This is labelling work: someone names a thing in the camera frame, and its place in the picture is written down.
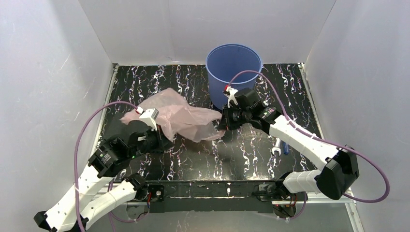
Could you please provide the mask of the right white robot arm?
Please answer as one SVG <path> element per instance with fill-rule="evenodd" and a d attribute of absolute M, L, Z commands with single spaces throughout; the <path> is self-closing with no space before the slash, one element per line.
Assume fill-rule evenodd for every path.
<path fill-rule="evenodd" d="M 315 192 L 338 200 L 359 177 L 357 157 L 353 152 L 318 141 L 276 107 L 264 104 L 256 91 L 226 87 L 223 93 L 228 101 L 222 109 L 219 129 L 231 131 L 249 123 L 287 143 L 316 166 L 313 171 L 284 174 L 275 187 L 268 188 L 267 195 L 284 197 Z"/>

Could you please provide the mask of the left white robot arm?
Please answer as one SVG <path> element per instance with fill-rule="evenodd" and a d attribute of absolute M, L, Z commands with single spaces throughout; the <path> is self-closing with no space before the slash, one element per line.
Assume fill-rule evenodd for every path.
<path fill-rule="evenodd" d="M 160 125 L 149 126 L 133 120 L 118 134 L 104 139 L 88 160 L 77 183 L 47 211 L 37 212 L 34 221 L 48 232 L 79 232 L 122 203 L 131 200 L 149 202 L 155 192 L 139 174 L 124 177 L 122 182 L 95 198 L 95 195 L 130 162 L 145 154 L 162 154 L 173 147 Z"/>

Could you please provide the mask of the pink plastic trash bag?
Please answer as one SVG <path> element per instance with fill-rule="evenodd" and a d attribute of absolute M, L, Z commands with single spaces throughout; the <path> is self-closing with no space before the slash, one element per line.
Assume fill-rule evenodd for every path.
<path fill-rule="evenodd" d="M 220 112 L 193 107 L 172 88 L 162 90 L 139 104 L 142 109 L 155 108 L 158 115 L 156 123 L 161 126 L 165 137 L 170 141 L 179 134 L 193 142 L 220 139 L 226 130 L 217 130 L 213 122 L 221 119 Z"/>

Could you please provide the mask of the blue plastic trash bin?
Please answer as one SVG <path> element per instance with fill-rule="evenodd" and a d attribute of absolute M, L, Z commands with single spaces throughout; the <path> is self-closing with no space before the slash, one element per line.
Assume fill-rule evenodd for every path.
<path fill-rule="evenodd" d="M 208 93 L 213 107 L 221 110 L 228 98 L 223 91 L 239 72 L 252 70 L 261 72 L 263 62 L 251 48 L 241 44 L 224 44 L 214 48 L 205 62 Z"/>

